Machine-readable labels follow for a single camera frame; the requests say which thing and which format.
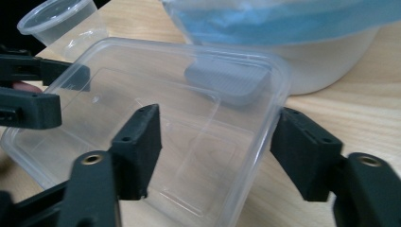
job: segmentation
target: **wooden table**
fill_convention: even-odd
[[[183,43],[157,0],[112,0],[100,10],[111,36]],[[401,23],[382,27],[348,74],[319,92],[291,96],[287,106],[311,117],[344,143],[343,154],[366,152],[401,175]],[[56,58],[48,51],[41,57]],[[16,201],[42,189],[0,150],[0,189]],[[303,201],[269,152],[263,157],[237,226],[335,226],[327,203]]]

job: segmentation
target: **clear plastic cup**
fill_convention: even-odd
[[[45,1],[21,19],[17,28],[68,61],[108,37],[93,0]]]

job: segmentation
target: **lid rim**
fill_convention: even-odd
[[[39,23],[35,26],[26,26],[26,22],[30,21],[31,19],[35,18],[36,15],[51,7],[53,4],[58,3],[63,0],[47,0],[41,3],[38,7],[35,9],[31,10],[28,14],[26,14],[19,22],[17,25],[18,30],[20,31],[21,34],[23,35],[33,35],[35,33],[42,32],[44,30],[47,30],[53,26],[58,25],[59,23],[67,20],[71,16],[73,16],[77,11],[83,9],[86,7],[88,4],[91,3],[92,0],[79,0],[78,3],[76,3],[73,7],[71,7],[69,10],[64,11],[60,15],[58,15],[56,18],[51,19],[49,21],[45,21],[43,23]]]

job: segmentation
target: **dark background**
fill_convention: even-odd
[[[97,8],[103,7],[110,0],[94,0]],[[0,1],[0,44],[6,48],[29,50],[36,55],[45,46],[31,35],[22,35],[17,29],[18,22],[44,0]]]

